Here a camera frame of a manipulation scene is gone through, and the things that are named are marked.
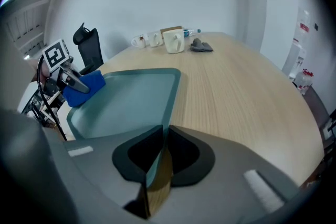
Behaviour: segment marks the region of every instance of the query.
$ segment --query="office chair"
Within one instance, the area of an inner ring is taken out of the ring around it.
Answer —
[[[84,23],[73,35],[73,43],[78,46],[85,68],[80,71],[81,75],[91,73],[99,68],[104,62],[101,56],[97,29],[89,30]]]

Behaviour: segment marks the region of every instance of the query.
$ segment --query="plastic bottle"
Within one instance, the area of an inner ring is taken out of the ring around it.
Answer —
[[[306,74],[307,74],[307,69],[303,69],[301,72],[299,72],[296,75],[296,77],[293,81],[293,83],[295,83],[296,87],[298,88],[298,90],[300,92],[302,92],[303,87],[305,86],[305,83],[306,83],[306,80],[307,80],[306,79]]]
[[[200,29],[183,29],[184,37],[195,36],[197,33],[200,33]]]
[[[312,82],[313,76],[314,76],[314,74],[312,72],[308,72],[307,84],[303,88],[302,95],[305,95],[306,92],[308,91],[309,87],[313,84],[313,82]]]

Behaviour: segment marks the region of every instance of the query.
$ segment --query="plastic tray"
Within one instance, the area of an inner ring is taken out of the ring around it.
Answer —
[[[167,130],[181,72],[175,68],[118,71],[106,85],[67,116],[76,139],[102,137],[154,125]]]

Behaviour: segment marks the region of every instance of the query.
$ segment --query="table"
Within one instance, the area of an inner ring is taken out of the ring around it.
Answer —
[[[168,54],[164,46],[129,47],[99,69],[102,74],[145,68],[178,68],[181,75],[171,124],[243,145],[278,167],[300,186],[322,160],[321,136],[295,86],[268,59],[223,33],[198,36],[214,52]],[[65,102],[58,118],[74,139]]]

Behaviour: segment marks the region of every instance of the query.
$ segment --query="gray cloth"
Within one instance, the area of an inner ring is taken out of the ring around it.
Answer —
[[[206,42],[201,42],[199,38],[195,38],[193,43],[190,44],[190,50],[195,51],[195,52],[212,52],[214,51],[212,47],[206,43]]]

